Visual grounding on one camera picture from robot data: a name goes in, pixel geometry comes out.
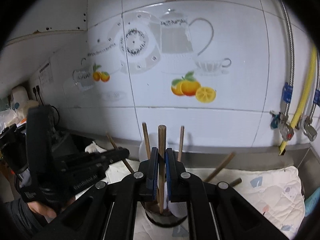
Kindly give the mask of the operator left hand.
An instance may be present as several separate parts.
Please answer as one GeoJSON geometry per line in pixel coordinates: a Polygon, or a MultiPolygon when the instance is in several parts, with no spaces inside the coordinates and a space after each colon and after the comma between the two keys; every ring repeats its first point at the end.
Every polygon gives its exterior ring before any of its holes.
{"type": "Polygon", "coordinates": [[[27,206],[37,216],[44,217],[48,223],[57,217],[57,213],[52,208],[39,202],[28,202],[27,206]]]}

